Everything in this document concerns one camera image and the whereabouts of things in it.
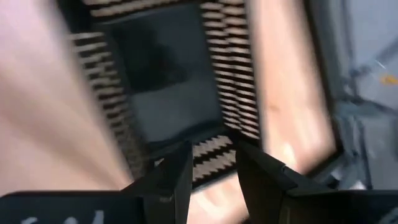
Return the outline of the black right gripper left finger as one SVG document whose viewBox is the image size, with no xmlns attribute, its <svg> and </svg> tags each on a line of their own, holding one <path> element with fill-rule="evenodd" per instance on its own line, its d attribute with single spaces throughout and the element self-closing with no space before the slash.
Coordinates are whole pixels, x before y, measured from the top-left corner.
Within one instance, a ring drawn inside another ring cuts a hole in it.
<svg viewBox="0 0 398 224">
<path fill-rule="evenodd" d="M 1 197 L 1 224 L 186 223 L 193 175 L 185 142 L 122 190 L 21 191 Z"/>
</svg>

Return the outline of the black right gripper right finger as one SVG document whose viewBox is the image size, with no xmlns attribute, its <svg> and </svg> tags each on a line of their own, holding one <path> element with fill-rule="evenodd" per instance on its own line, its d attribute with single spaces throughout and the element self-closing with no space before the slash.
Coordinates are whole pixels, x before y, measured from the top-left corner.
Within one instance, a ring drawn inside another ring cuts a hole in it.
<svg viewBox="0 0 398 224">
<path fill-rule="evenodd" d="M 397 223 L 395 190 L 330 189 L 242 141 L 236 164 L 252 223 Z"/>
</svg>

